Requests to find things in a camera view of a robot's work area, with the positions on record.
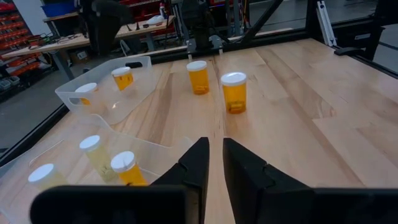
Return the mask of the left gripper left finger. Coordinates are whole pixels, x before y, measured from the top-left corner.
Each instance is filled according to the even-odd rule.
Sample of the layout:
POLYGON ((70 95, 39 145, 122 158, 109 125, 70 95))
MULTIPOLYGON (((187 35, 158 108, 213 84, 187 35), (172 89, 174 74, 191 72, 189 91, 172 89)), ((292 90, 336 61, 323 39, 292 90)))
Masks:
POLYGON ((209 140, 200 137, 152 184, 182 193, 166 193, 150 213, 151 223, 204 223, 209 176, 209 140))

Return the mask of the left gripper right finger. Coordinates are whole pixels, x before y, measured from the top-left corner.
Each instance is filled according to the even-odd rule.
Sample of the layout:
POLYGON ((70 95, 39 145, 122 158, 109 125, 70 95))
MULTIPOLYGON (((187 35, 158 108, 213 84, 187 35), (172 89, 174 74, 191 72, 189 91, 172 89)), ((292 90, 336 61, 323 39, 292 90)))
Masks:
POLYGON ((308 223, 313 190, 231 138, 224 177, 236 223, 308 223))

